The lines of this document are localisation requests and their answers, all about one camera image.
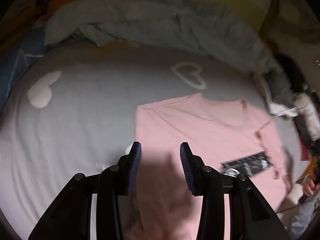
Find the gray bed sheet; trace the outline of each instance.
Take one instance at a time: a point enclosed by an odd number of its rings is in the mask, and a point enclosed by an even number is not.
[[[50,85],[50,101],[34,107],[28,90],[55,71],[61,75]],[[135,140],[138,105],[199,92],[212,100],[243,98],[266,109],[253,82],[200,55],[117,42],[53,49],[13,90],[0,118],[0,209],[26,240],[75,173],[100,173],[125,154]],[[292,122],[277,119],[277,125],[301,169]]]

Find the bed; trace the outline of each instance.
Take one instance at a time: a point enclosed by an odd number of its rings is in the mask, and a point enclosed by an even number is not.
[[[31,42],[39,36],[43,29],[33,30]],[[119,40],[100,47],[64,43],[48,52],[42,45],[32,53],[25,44],[18,53],[23,50],[22,60],[29,55],[25,64],[32,68],[11,77],[15,88],[0,119],[0,186],[6,189],[0,208],[23,240],[74,174],[100,173],[126,153],[135,140],[137,106],[201,92],[209,100],[242,98],[267,111],[253,81],[214,58]],[[300,161],[291,120],[275,122],[294,182],[308,162]]]

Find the metal screw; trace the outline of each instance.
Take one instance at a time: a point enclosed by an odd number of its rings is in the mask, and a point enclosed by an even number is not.
[[[110,170],[111,170],[111,171],[118,171],[118,170],[119,170],[119,166],[118,166],[118,165],[112,165],[112,166],[110,167]]]
[[[205,172],[210,172],[212,171],[212,168],[210,166],[203,166],[202,168]]]
[[[247,180],[248,176],[245,175],[245,174],[243,174],[243,173],[240,173],[240,174],[237,176],[237,178],[238,178],[239,180],[245,181],[245,180]]]
[[[82,173],[77,173],[75,176],[74,176],[75,180],[81,180],[83,178],[83,174]]]

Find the white heart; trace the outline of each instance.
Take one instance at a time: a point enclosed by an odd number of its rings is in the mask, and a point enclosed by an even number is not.
[[[182,74],[178,68],[184,67],[184,66],[192,66],[194,67],[194,71],[190,71],[189,74],[190,76],[195,77],[198,81],[199,84],[195,84],[192,82],[192,80],[188,79],[184,74]],[[182,79],[183,82],[188,84],[189,86],[193,87],[194,89],[198,90],[204,90],[207,87],[207,83],[204,81],[203,77],[200,76],[200,73],[202,72],[202,67],[198,65],[197,63],[194,62],[180,62],[174,65],[171,70],[173,73],[175,73],[179,78]]]
[[[27,92],[30,104],[35,108],[46,106],[52,96],[52,90],[49,86],[56,82],[60,76],[61,71],[55,71],[40,78]]]

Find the mattress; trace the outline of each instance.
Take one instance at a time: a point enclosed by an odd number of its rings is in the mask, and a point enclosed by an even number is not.
[[[138,105],[199,92],[266,109],[248,78],[208,57],[125,42],[51,50],[13,90],[0,118],[0,209],[13,229],[27,239],[74,174],[116,164],[135,140]],[[300,169],[292,122],[276,122]]]

